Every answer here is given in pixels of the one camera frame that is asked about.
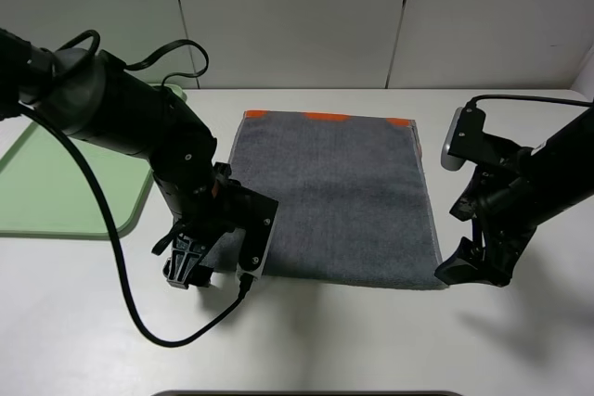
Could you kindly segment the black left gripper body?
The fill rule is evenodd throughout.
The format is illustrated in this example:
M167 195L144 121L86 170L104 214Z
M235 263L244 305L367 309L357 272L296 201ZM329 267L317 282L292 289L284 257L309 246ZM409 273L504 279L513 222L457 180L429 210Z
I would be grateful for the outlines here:
M244 223L245 198L240 194L240 182L232 179L231 173L229 164L214 164L213 185L199 190L181 206L172 227L174 239L185 237L211 248L224 234Z

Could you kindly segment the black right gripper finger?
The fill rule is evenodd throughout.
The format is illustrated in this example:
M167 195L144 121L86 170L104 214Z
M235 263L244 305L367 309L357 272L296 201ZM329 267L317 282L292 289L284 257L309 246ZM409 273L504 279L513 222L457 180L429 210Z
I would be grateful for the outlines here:
M478 194L482 188L482 171L476 168L471 176L471 180L463 190L461 195L452 205L449 213L459 221L469 221L476 212Z
M510 277L487 259L485 249L466 237L460 240L456 251L433 274L449 286L475 283L505 287L510 283Z

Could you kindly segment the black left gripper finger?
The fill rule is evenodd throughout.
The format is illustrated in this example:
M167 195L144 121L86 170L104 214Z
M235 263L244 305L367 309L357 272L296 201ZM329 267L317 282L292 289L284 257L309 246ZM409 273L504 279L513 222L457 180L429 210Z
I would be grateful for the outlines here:
M213 268L204 266L202 261L212 248L213 244L203 244L183 234L177 235L171 256L163 266L167 283L171 287L208 287Z

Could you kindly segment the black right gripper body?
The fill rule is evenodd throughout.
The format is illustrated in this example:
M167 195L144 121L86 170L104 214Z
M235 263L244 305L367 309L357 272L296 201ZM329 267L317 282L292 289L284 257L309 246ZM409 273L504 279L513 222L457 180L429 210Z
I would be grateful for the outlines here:
M487 259L499 271L512 275L536 231L525 208L534 200L535 190L528 154L499 157L498 166L475 167L482 171L483 181L470 240L485 249Z

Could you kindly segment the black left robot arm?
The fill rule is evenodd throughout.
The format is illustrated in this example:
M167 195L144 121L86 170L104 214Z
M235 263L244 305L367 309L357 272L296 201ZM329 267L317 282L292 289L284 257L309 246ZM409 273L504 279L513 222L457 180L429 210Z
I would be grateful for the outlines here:
M213 162L217 140L165 84L134 77L177 48L179 39L128 64L100 49L95 30L56 51L1 32L1 116L29 110L59 136L145 160L174 223L154 247L172 250L163 271L174 287L207 287L212 269L202 259L223 234L241 224L247 198L229 165Z

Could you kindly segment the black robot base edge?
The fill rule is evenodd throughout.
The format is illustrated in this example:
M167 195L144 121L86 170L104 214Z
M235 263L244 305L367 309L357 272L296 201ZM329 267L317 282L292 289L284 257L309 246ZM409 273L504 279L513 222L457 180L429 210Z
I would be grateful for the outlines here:
M164 390L154 396L460 396L449 390Z

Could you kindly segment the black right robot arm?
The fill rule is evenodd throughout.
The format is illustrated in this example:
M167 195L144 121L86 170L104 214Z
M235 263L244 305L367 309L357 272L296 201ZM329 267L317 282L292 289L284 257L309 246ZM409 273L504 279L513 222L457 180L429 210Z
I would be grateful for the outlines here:
M474 105L457 109L442 149L445 169L475 166L449 211L471 222L471 237L434 272L449 286L507 286L537 227L593 194L592 108L538 147L486 133L485 119Z

